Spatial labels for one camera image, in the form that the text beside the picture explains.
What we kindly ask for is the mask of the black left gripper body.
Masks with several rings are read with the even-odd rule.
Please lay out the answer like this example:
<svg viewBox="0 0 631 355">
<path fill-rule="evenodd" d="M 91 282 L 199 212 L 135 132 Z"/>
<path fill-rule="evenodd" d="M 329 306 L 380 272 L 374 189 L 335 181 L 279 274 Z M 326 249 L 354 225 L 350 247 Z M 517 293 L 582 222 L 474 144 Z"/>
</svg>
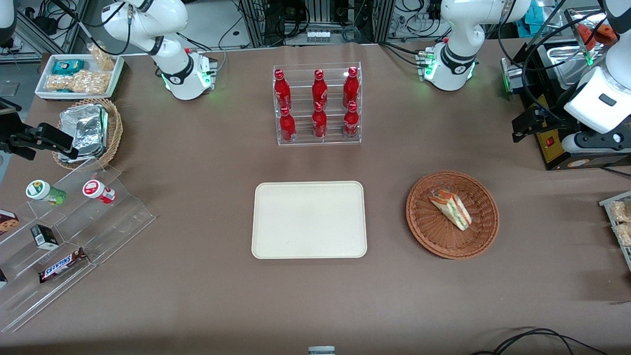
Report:
<svg viewBox="0 0 631 355">
<path fill-rule="evenodd" d="M 545 108 L 529 107 L 528 119 L 528 135 L 562 129 L 562 120 L 552 117 Z"/>
</svg>

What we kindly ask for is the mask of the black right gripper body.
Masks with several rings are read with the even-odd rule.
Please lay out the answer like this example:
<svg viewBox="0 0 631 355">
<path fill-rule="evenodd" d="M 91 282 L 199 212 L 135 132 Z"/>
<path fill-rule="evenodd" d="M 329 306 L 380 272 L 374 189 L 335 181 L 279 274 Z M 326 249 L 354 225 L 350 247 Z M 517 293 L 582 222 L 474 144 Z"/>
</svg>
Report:
<svg viewBox="0 0 631 355">
<path fill-rule="evenodd" d="M 38 128 L 22 122 L 18 112 L 22 110 L 5 99 L 0 100 L 0 147 L 8 154 L 14 154 L 26 160 L 34 160 L 37 145 Z"/>
</svg>

